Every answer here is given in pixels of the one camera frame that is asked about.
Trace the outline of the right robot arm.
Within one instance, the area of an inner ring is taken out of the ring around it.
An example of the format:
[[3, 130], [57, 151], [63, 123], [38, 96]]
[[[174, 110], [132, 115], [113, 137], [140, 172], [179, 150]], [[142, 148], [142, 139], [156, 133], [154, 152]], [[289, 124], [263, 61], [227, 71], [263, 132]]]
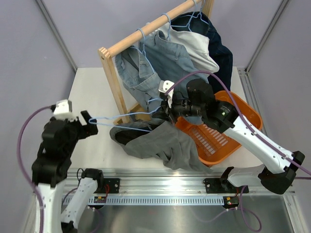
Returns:
[[245, 185], [262, 185], [275, 194], [284, 194], [296, 178], [305, 155], [282, 148], [258, 130], [244, 116], [235, 100], [217, 100], [212, 87], [201, 79], [187, 83], [187, 99], [174, 97], [175, 83], [161, 81], [160, 96], [163, 99], [160, 113], [165, 119], [176, 121], [178, 117], [200, 117], [205, 125], [230, 137], [254, 154], [261, 162], [255, 167], [228, 167], [220, 178], [225, 192], [232, 192]]

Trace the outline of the grey pleated skirt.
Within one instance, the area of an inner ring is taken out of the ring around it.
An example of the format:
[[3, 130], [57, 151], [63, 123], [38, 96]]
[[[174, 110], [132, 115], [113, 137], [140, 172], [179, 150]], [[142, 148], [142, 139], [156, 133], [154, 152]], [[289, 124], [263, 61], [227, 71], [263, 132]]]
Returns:
[[109, 134], [130, 156], [155, 158], [172, 170], [212, 173], [212, 169], [199, 160], [194, 140], [168, 121], [153, 119], [123, 123], [113, 127]]

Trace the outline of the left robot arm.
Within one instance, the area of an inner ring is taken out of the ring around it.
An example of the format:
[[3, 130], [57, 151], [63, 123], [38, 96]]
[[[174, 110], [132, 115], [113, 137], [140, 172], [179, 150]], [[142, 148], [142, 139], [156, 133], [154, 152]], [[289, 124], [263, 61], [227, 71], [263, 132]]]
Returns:
[[103, 172], [86, 168], [71, 201], [65, 210], [61, 209], [75, 146], [79, 140], [98, 134], [97, 121], [87, 111], [82, 111], [81, 115], [86, 125], [82, 125], [78, 118], [69, 121], [52, 117], [44, 126], [42, 143], [32, 165], [32, 181], [39, 190], [37, 202], [43, 204], [36, 209], [37, 232], [76, 233], [90, 196], [104, 190]]

